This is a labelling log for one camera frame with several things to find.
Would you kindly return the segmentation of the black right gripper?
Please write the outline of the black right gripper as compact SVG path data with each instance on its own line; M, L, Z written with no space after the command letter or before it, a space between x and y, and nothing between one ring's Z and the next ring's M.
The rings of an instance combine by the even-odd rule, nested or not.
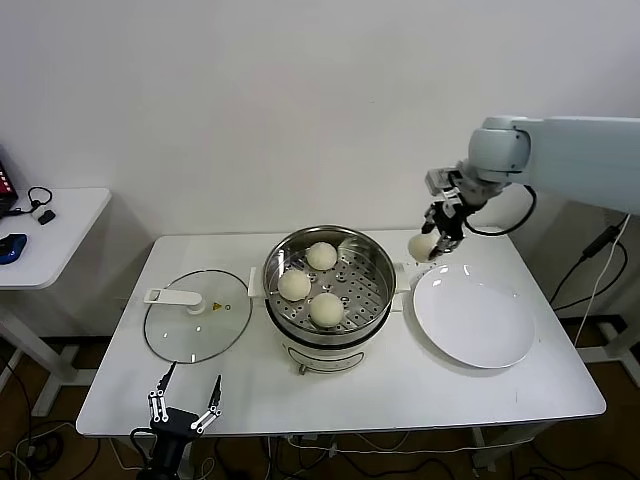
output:
M433 174L433 195L438 199L424 214L421 233L430 234L436 227L441 235L432 249L437 258L454 251L462 242L463 225L500 194L500 184L487 182L462 172Z

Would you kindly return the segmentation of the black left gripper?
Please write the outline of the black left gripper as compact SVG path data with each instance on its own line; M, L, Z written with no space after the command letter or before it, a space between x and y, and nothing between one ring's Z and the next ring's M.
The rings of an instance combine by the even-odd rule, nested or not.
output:
M149 460L150 479L177 479L186 447L221 415L220 375L216 378L207 410L200 417L177 408L168 409L165 392L175 367L173 362L147 396L152 421L150 428L155 436Z

